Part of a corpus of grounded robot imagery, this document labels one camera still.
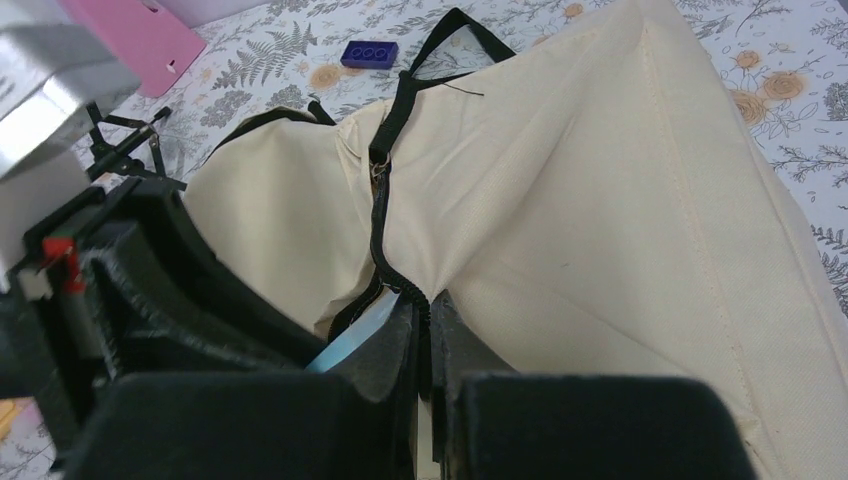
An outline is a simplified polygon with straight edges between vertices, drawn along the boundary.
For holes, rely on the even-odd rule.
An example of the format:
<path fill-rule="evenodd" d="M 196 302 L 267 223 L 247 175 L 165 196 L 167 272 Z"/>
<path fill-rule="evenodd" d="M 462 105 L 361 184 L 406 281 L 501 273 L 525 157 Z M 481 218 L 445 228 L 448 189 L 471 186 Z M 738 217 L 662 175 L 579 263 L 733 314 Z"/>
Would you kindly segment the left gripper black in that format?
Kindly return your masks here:
<path fill-rule="evenodd" d="M 296 369 L 324 347 L 217 258 L 168 181 L 87 188 L 23 243 L 1 296 L 1 391 L 35 400 L 60 458 L 122 377 Z"/>

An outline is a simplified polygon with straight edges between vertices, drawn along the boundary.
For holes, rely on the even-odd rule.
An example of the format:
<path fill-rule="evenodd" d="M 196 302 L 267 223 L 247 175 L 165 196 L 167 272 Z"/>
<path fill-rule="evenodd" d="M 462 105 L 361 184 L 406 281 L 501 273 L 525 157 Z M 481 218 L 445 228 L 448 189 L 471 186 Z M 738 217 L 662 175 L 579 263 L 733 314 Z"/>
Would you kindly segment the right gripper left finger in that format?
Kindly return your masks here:
<path fill-rule="evenodd" d="M 323 372 L 132 375 L 97 409 L 68 479 L 412 479 L 419 316 L 389 295 Z"/>

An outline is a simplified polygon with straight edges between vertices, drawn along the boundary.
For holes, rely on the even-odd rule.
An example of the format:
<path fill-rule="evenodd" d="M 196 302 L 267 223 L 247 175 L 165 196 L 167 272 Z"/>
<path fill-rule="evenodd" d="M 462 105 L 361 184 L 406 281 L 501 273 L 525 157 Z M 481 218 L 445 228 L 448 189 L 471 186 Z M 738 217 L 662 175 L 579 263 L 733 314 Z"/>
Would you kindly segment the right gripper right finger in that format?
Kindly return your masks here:
<path fill-rule="evenodd" d="M 521 374 L 431 306 L 432 454 L 445 479 L 752 479 L 733 419 L 685 378 Z"/>

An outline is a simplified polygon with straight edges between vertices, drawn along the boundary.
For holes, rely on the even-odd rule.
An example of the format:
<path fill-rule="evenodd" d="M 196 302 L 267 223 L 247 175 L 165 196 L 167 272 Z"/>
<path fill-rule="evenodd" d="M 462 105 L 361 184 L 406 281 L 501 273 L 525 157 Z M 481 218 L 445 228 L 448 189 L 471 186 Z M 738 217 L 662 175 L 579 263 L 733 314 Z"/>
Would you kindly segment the blue highlighter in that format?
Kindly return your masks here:
<path fill-rule="evenodd" d="M 399 295 L 393 292 L 381 294 L 363 314 L 345 329 L 306 367 L 307 372 L 329 371 L 362 346 L 388 320 Z"/>

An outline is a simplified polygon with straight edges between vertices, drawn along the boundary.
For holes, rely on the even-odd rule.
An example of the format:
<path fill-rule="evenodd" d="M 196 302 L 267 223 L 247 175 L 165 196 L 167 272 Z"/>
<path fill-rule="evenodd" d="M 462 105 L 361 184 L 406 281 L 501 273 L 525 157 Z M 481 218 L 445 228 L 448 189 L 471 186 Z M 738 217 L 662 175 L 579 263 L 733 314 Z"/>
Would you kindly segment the cream canvas backpack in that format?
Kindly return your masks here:
<path fill-rule="evenodd" d="M 847 22 L 715 1 L 572 4 L 421 91 L 383 250 L 531 372 L 677 375 L 763 479 L 847 475 Z"/>

